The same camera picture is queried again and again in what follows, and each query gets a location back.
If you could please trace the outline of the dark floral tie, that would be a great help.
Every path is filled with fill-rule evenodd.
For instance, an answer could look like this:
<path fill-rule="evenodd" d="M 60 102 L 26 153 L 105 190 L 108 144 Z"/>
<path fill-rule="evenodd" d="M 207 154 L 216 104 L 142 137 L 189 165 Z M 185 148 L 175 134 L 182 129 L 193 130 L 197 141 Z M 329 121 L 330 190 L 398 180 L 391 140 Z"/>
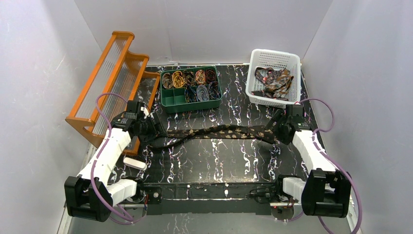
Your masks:
<path fill-rule="evenodd" d="M 278 141 L 274 133 L 264 125 L 240 126 L 223 124 L 204 129 L 167 130 L 158 138 L 174 138 L 175 142 L 160 145 L 153 140 L 148 147 L 153 150 L 168 149 L 184 143 L 190 139 L 257 139 L 269 144 Z"/>

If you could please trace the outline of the white plastic basket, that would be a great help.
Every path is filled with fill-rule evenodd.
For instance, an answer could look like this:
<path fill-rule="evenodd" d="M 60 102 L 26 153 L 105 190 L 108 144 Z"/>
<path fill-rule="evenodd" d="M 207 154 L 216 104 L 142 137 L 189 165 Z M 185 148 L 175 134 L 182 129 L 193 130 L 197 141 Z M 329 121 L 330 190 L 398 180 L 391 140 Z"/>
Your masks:
<path fill-rule="evenodd" d="M 276 74 L 286 69 L 289 71 L 291 85 L 288 92 L 282 98 L 265 96 L 265 84 L 256 75 L 268 76 L 268 69 Z M 294 104 L 300 101 L 301 96 L 301 63 L 299 56 L 287 52 L 273 51 L 267 49 L 255 49 L 251 53 L 250 65 L 246 81 L 246 94 L 249 101 L 254 104 L 285 108 L 287 104 Z"/>

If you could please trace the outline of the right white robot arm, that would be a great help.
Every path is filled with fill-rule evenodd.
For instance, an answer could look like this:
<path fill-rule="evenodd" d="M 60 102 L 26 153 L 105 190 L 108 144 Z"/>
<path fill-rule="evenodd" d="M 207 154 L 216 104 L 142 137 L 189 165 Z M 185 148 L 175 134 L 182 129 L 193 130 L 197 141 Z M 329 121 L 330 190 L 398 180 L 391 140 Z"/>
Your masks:
<path fill-rule="evenodd" d="M 277 110 L 264 129 L 279 142 L 292 144 L 298 150 L 309 175 L 306 180 L 279 175 L 273 185 L 251 190 L 248 197 L 258 203 L 270 203 L 284 196 L 291 203 L 300 204 L 305 215 L 346 217 L 352 188 L 350 180 L 324 156 L 317 134 L 305 122 L 304 108 L 289 104 L 284 110 Z"/>

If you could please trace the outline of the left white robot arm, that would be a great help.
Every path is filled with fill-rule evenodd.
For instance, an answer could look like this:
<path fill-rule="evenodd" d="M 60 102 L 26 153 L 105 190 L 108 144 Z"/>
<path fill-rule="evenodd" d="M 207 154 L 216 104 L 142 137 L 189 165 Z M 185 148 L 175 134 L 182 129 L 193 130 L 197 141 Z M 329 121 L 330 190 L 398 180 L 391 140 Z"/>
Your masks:
<path fill-rule="evenodd" d="M 106 123 L 108 130 L 93 157 L 77 176 L 69 176 L 64 183 L 67 212 L 72 217 L 99 222 L 115 213 L 132 222 L 129 214 L 114 208 L 127 199 L 145 199 L 145 192 L 137 178 L 126 177 L 109 184 L 109 177 L 134 137 L 141 141 L 153 139 L 163 132 L 163 127 L 145 103 L 132 100 L 127 102 L 125 111 Z"/>

